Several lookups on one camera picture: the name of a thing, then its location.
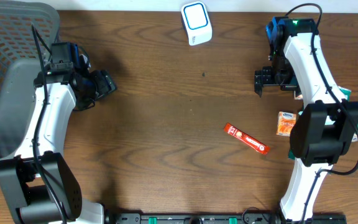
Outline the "orange white box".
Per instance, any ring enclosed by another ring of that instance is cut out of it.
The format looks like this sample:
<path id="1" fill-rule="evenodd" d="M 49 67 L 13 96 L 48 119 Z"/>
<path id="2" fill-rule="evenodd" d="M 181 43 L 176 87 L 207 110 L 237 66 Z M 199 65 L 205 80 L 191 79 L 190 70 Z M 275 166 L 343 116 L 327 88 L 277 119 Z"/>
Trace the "orange white box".
<path id="1" fill-rule="evenodd" d="M 280 111 L 278 113 L 277 132 L 279 136 L 290 136 L 296 123 L 296 114 Z"/>

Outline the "green white sponge package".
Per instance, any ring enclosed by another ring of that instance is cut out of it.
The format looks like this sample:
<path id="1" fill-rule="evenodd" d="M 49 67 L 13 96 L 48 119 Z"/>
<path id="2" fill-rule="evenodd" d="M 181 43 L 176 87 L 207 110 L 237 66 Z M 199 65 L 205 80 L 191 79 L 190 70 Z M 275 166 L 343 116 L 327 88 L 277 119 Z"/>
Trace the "green white sponge package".
<path id="1" fill-rule="evenodd" d="M 345 96 L 345 99 L 346 100 L 350 100 L 350 96 L 351 96 L 351 90 L 350 89 L 347 89 L 347 88 L 343 88 L 341 86 L 338 86 L 338 88 L 340 89 L 340 91 L 344 94 Z M 326 122 L 325 122 L 325 125 L 331 125 L 331 124 L 334 124 L 334 121 L 327 117 L 326 119 Z M 291 160 L 294 160 L 295 159 L 295 156 L 293 155 L 292 151 L 289 151 L 288 153 L 288 158 L 291 159 Z"/>

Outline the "red sachet packet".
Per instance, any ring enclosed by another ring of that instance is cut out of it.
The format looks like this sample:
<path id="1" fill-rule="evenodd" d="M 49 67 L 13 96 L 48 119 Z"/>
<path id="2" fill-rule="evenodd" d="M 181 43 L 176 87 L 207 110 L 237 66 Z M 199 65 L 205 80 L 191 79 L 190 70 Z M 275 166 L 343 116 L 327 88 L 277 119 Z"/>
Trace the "red sachet packet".
<path id="1" fill-rule="evenodd" d="M 224 131 L 229 135 L 235 137 L 236 139 L 242 141 L 244 144 L 248 145 L 249 147 L 253 148 L 255 151 L 266 155 L 270 151 L 270 147 L 266 144 L 261 143 L 257 139 L 253 138 L 252 136 L 246 134 L 245 132 L 237 129 L 230 123 L 227 123 L 224 127 Z"/>

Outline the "orange small box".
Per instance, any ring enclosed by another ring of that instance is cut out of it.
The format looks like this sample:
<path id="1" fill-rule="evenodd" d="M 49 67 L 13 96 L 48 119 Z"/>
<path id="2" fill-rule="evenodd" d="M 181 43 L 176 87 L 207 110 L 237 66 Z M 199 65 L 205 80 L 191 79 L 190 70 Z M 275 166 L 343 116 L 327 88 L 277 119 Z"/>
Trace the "orange small box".
<path id="1" fill-rule="evenodd" d="M 301 94 L 301 92 L 299 92 L 299 91 L 294 91 L 294 99 L 295 99 L 295 100 L 302 100 L 302 99 L 303 99 L 303 95 Z"/>

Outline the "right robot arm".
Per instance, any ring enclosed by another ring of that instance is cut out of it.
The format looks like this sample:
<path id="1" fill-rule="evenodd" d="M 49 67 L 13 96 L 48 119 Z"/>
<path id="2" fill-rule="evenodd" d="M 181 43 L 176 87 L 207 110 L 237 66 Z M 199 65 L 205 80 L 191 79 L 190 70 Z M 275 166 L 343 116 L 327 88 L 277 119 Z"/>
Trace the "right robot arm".
<path id="1" fill-rule="evenodd" d="M 271 223 L 312 223 L 313 204 L 327 174 L 349 175 L 333 169 L 358 136 L 358 102 L 338 88 L 321 50 L 318 22 L 312 18 L 274 17 L 266 26 L 271 65 L 255 71 L 254 91 L 265 86 L 296 90 L 303 111 L 290 132 L 293 172 L 279 211 Z"/>

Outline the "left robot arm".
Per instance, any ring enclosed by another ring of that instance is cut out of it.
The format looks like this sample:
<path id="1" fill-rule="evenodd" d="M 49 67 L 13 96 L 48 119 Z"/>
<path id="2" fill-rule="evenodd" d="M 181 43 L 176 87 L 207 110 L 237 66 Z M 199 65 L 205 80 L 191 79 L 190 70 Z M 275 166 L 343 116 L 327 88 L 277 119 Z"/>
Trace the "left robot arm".
<path id="1" fill-rule="evenodd" d="M 0 188 L 14 223 L 111 223 L 100 203 L 82 197 L 63 158 L 68 120 L 117 89 L 107 70 L 89 71 L 84 49 L 52 44 L 51 61 L 34 79 L 35 108 L 11 159 L 0 161 Z"/>

